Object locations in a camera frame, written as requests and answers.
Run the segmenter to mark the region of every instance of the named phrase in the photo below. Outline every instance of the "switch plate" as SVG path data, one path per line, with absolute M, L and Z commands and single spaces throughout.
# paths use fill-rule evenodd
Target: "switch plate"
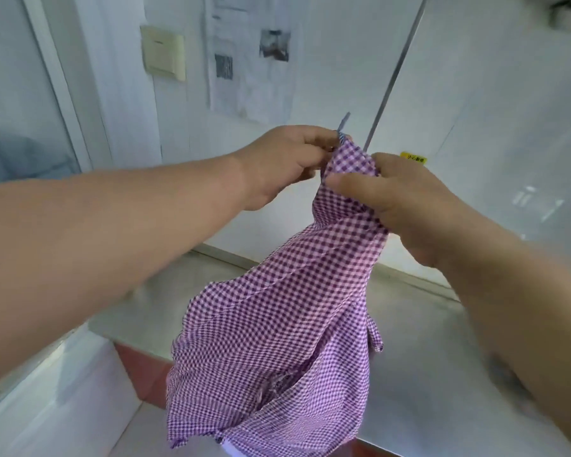
M 184 37 L 150 25 L 143 25 L 141 31 L 144 68 L 148 73 L 186 80 Z

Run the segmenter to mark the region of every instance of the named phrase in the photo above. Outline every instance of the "gingham shirt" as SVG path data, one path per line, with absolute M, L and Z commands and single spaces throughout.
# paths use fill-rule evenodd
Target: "gingham shirt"
M 350 141 L 331 172 L 377 175 Z M 259 266 L 190 301 L 167 379 L 172 448 L 211 434 L 249 457 L 323 457 L 355 437 L 368 349 L 383 347 L 366 284 L 387 231 L 323 183 L 313 216 Z

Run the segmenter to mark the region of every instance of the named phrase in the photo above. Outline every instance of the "yellow sticker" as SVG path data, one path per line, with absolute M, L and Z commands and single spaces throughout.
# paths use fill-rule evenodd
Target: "yellow sticker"
M 409 154 L 408 152 L 401 153 L 400 157 L 404 157 L 404 158 L 407 158 L 409 160 L 414 160 L 415 162 L 420 162 L 424 165 L 425 165 L 425 162 L 427 161 L 427 157 L 423 157 L 422 155 Z

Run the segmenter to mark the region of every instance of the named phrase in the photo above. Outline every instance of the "hand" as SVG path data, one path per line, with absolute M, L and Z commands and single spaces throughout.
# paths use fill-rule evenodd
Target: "hand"
M 335 130 L 291 125 L 274 128 L 233 153 L 244 170 L 245 209 L 258 210 L 290 184 L 313 178 L 338 145 Z
M 326 184 L 373 208 L 420 264 L 440 268 L 467 231 L 487 222 L 419 162 L 385 153 L 372 157 L 380 177 L 332 174 Z

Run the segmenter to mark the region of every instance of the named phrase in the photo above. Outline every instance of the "qr code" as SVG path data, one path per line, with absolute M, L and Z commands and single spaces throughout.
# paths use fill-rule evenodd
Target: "qr code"
M 225 80 L 233 79 L 233 58 L 215 54 L 215 76 Z

